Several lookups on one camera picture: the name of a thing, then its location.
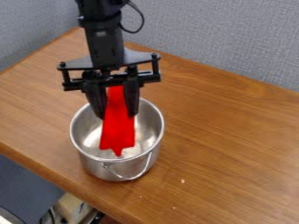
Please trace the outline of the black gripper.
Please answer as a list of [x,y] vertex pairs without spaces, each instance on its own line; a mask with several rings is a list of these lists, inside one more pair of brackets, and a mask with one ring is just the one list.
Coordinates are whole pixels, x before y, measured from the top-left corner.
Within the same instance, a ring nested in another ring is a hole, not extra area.
[[63,88],[66,91],[83,91],[97,117],[103,119],[109,103],[105,87],[125,85],[127,113],[134,117],[139,112],[139,86],[162,79],[161,55],[125,47],[119,22],[88,21],[80,26],[86,32],[90,56],[58,65]]

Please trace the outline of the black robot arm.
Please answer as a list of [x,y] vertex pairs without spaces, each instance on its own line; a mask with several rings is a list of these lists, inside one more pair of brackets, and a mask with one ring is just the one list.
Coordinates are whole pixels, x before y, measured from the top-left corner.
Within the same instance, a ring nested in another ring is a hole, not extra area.
[[125,47],[122,8],[134,6],[131,0],[76,0],[79,26],[84,29],[88,56],[58,65],[63,89],[86,94],[99,118],[109,110],[107,88],[125,88],[130,116],[139,112],[141,87],[161,80],[159,59],[155,52],[139,52]]

